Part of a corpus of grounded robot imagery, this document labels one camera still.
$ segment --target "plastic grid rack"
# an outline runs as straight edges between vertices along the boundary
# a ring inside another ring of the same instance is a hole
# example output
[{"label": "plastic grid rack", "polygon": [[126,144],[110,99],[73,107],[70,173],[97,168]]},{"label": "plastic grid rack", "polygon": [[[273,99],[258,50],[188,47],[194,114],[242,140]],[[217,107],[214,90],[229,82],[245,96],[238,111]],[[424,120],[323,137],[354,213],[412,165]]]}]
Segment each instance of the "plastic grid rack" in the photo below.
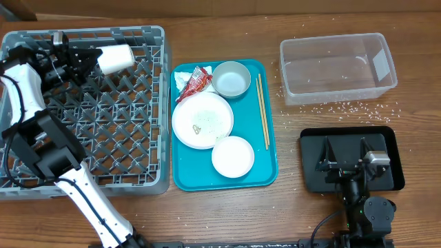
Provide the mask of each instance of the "plastic grid rack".
[{"label": "plastic grid rack", "polygon": [[[18,45],[48,51],[50,34],[56,31],[9,32],[3,38],[1,58]],[[61,31],[74,48],[129,44],[136,63],[107,76],[96,67],[85,85],[77,87],[68,82],[48,92],[44,96],[47,108],[80,140],[90,171],[106,196],[162,194],[170,183],[168,100],[172,59],[164,30],[137,26]],[[0,103],[0,131],[9,127],[12,116],[6,94],[4,91]],[[42,135],[38,143],[44,143],[44,138]],[[11,174],[22,183],[40,182],[12,151],[8,162]],[[56,186],[15,187],[0,172],[0,200],[62,195]]]}]

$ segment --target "wooden chopsticks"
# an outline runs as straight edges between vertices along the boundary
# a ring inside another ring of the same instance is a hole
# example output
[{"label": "wooden chopsticks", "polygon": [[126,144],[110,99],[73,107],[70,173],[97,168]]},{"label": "wooden chopsticks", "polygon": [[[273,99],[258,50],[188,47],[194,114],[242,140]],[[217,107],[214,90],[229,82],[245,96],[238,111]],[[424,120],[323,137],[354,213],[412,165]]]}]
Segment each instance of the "wooden chopsticks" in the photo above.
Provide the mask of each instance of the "wooden chopsticks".
[{"label": "wooden chopsticks", "polygon": [[269,146],[269,134],[267,124],[267,112],[265,110],[265,100],[263,98],[262,79],[259,74],[259,81],[256,79],[257,98],[259,100],[260,118],[262,119],[263,136],[265,138],[265,149]]}]

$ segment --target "red snack wrapper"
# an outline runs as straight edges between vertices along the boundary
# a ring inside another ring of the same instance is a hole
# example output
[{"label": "red snack wrapper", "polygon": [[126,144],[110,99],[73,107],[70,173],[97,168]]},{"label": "red snack wrapper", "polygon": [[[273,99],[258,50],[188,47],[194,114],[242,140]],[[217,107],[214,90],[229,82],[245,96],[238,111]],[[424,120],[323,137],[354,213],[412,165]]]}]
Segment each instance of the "red snack wrapper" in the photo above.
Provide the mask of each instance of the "red snack wrapper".
[{"label": "red snack wrapper", "polygon": [[176,99],[176,102],[180,103],[185,97],[203,91],[212,82],[212,78],[213,76],[209,75],[204,68],[196,66],[190,80],[182,90],[181,95]]}]

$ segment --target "white saucer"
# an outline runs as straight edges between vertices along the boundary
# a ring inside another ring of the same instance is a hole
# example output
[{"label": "white saucer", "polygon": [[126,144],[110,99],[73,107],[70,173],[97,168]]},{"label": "white saucer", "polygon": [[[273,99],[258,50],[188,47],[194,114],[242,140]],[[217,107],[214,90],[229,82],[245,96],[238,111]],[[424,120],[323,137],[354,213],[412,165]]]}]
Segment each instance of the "white saucer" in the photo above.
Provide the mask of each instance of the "white saucer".
[{"label": "white saucer", "polygon": [[209,92],[183,99],[172,116],[176,137],[194,149],[213,148],[216,141],[229,136],[233,123],[233,111],[227,101]]},{"label": "white saucer", "polygon": [[253,147],[243,138],[230,136],[216,143],[212,152],[214,169],[222,176],[238,178],[254,164]]}]

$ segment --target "transparent storage bin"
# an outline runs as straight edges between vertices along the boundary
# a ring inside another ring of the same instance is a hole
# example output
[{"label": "transparent storage bin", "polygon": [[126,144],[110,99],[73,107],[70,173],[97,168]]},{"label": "transparent storage bin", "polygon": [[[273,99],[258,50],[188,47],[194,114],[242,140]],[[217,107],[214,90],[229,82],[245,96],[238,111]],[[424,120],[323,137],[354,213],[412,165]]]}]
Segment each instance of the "transparent storage bin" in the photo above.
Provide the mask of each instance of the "transparent storage bin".
[{"label": "transparent storage bin", "polygon": [[374,99],[398,83],[379,33],[282,41],[280,73],[286,105]]}]

